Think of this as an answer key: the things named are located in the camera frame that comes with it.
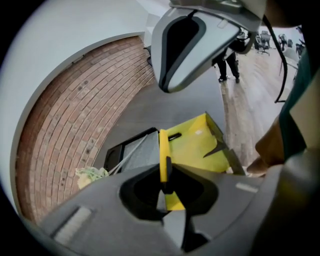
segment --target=brick wall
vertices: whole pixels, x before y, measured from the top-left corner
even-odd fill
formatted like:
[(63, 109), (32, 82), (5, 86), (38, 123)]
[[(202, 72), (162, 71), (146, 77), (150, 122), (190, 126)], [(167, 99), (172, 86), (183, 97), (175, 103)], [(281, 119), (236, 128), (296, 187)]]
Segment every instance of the brick wall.
[(130, 100), (154, 82), (138, 37), (105, 44), (59, 74), (34, 105), (16, 158), (22, 214), (38, 223), (77, 190), (76, 168), (91, 166)]

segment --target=black shoe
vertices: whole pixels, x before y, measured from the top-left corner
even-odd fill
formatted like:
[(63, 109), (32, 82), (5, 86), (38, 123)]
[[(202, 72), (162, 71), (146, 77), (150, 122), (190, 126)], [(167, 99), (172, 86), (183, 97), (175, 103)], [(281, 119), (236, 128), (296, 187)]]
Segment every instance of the black shoe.
[(222, 82), (224, 82), (224, 81), (227, 81), (227, 78), (222, 78), (222, 77), (220, 77), (220, 78), (218, 79), (218, 81), (219, 81), (219, 83), (222, 83)]

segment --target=gray countertop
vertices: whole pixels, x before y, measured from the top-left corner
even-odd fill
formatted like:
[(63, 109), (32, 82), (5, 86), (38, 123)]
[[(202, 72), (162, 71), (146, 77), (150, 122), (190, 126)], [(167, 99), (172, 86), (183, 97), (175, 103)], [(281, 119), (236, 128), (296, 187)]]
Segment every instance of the gray countertop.
[(213, 67), (179, 92), (164, 93), (156, 84), (144, 87), (112, 127), (93, 166), (103, 167), (108, 149), (151, 127), (168, 129), (204, 112), (225, 133), (224, 103)]

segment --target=black pants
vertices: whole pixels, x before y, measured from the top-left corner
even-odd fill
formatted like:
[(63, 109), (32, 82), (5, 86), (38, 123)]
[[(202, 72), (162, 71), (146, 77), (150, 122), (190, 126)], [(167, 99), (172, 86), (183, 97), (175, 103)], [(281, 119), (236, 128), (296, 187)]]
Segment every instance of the black pants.
[(236, 53), (233, 52), (228, 58), (226, 58), (225, 60), (219, 60), (217, 62), (219, 70), (220, 70), (220, 74), (222, 79), (226, 79), (227, 78), (227, 64), (226, 62), (228, 62), (228, 65), (231, 69), (232, 75), (235, 76), (236, 79), (239, 78), (240, 74), (239, 74), (239, 70), (238, 70), (238, 63), (236, 61)]

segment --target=black cable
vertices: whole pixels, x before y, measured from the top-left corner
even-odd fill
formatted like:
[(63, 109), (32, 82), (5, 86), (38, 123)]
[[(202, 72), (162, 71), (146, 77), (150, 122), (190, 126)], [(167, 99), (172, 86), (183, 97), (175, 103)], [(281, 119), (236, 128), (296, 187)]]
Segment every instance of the black cable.
[(282, 86), (281, 86), (281, 89), (280, 89), (280, 93), (279, 93), (279, 95), (276, 98), (274, 103), (286, 102), (285, 100), (279, 100), (279, 99), (280, 99), (282, 93), (284, 92), (285, 85), (286, 85), (287, 74), (288, 74), (287, 60), (286, 60), (286, 57), (284, 56), (283, 52), (281, 51), (281, 48), (280, 48), (280, 45), (278, 43), (277, 37), (276, 37), (276, 35), (274, 33), (274, 30), (272, 29), (271, 24), (270, 24), (270, 22), (269, 22), (269, 20), (267, 19), (266, 16), (263, 16), (263, 22), (266, 25), (266, 27), (269, 29), (269, 32), (271, 34), (271, 37), (272, 37), (273, 42), (275, 44), (275, 47), (278, 50), (278, 52), (280, 54), (280, 57), (281, 57), (281, 60), (282, 60), (282, 63), (283, 63), (283, 72), (284, 72), (284, 74), (283, 74)]

